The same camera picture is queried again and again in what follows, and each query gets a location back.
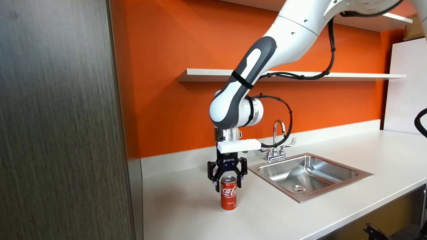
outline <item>coca-cola can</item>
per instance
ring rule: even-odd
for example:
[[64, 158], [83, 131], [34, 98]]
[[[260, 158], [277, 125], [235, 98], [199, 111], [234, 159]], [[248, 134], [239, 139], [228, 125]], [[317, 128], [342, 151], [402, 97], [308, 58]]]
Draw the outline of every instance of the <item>coca-cola can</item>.
[[237, 206], [237, 182], [233, 176], [225, 176], [221, 179], [221, 207], [225, 210], [233, 210]]

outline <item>white shelf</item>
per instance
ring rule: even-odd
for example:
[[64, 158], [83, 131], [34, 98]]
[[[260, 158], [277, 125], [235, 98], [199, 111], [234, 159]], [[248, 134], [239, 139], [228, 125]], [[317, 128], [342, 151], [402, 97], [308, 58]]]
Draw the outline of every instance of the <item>white shelf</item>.
[[[226, 82], [233, 70], [187, 68], [179, 77], [179, 82]], [[317, 72], [291, 72], [298, 75], [314, 76]], [[330, 73], [318, 80], [295, 80], [284, 77], [262, 78], [260, 82], [373, 82], [406, 78], [405, 74], [377, 73]]]
[[[223, 2], [236, 3], [260, 9], [279, 12], [286, 0], [220, 0]], [[412, 24], [412, 19], [401, 17], [395, 14], [386, 13], [374, 18], [344, 18], [341, 15], [335, 16], [335, 23], [366, 29], [375, 32], [383, 32], [396, 29], [408, 24]]]

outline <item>countertop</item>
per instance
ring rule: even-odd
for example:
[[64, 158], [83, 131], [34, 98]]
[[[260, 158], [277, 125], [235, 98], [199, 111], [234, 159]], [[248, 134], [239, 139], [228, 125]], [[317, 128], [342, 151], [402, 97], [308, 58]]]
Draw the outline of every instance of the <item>countertop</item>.
[[145, 178], [144, 240], [318, 239], [425, 184], [426, 151], [423, 136], [385, 131], [288, 148], [374, 175], [299, 204], [249, 171], [233, 211], [222, 210], [205, 167]]

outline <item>faucet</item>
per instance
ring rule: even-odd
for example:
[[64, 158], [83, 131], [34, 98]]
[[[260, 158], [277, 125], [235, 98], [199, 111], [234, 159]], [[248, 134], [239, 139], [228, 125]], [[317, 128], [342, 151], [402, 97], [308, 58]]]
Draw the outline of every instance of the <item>faucet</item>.
[[[280, 121], [280, 120], [276, 120], [274, 122], [274, 127], [273, 127], [273, 145], [276, 145], [277, 143], [277, 124], [280, 123], [280, 125], [282, 126], [282, 134], [285, 135], [286, 134], [286, 128], [285, 128], [285, 124]], [[266, 150], [260, 150], [261, 152], [266, 152], [266, 156], [265, 156], [265, 160], [267, 161], [276, 161], [276, 160], [280, 160], [286, 157], [286, 153], [285, 153], [285, 148], [287, 147], [292, 147], [293, 145], [295, 145], [296, 142], [296, 138], [292, 138], [292, 141], [290, 144], [285, 145], [285, 146], [280, 146], [280, 151], [279, 153], [277, 153], [277, 148], [273, 147], [272, 150], [270, 150], [269, 148]]]

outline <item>wood panel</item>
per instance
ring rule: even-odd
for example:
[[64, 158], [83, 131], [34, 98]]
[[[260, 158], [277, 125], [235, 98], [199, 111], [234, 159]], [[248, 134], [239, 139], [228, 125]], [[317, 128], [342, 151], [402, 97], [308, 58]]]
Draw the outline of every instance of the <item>wood panel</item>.
[[0, 239], [134, 239], [106, 0], [0, 1]]

